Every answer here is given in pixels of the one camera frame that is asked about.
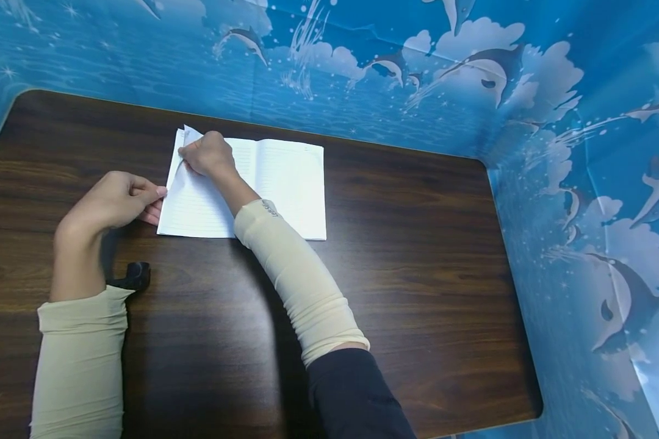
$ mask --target brown wooden surface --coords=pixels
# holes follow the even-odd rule
[[[30,91],[0,134],[0,438],[26,437],[58,220],[108,170],[164,184],[182,124],[325,147],[328,241],[347,296],[419,438],[536,417],[539,391],[485,170],[474,160]],[[300,348],[235,240],[130,226],[146,260],[123,353],[129,438],[322,437]]]

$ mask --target hand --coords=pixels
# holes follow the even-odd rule
[[[217,183],[226,176],[238,176],[234,167],[232,147],[225,142],[222,134],[208,131],[195,142],[178,149],[186,166],[198,174],[209,176]]]
[[[157,225],[164,186],[127,172],[108,172],[64,217],[59,228],[98,234],[126,226],[135,218]]]

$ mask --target person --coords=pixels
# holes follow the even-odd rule
[[[414,438],[358,329],[347,300],[317,254],[237,173],[232,148],[209,132],[181,148],[188,171],[210,177],[234,217],[234,233],[273,281],[302,347],[329,439]],[[136,218],[157,225],[166,188],[126,172],[105,175],[58,225],[32,406],[31,438],[118,438],[125,299],[106,285],[104,233]]]

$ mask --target lined paper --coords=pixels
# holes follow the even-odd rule
[[[181,165],[178,148],[201,137],[189,126],[176,133],[159,235],[234,237],[234,218],[217,188]],[[326,240],[324,149],[282,140],[226,140],[247,184],[273,201],[303,238]]]

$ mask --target beige arm sleeve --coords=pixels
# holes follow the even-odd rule
[[[256,255],[278,291],[306,366],[342,343],[370,347],[325,264],[272,202],[258,199],[242,207],[234,233]]]
[[[43,304],[30,438],[120,438],[124,300],[108,286],[88,299]]]

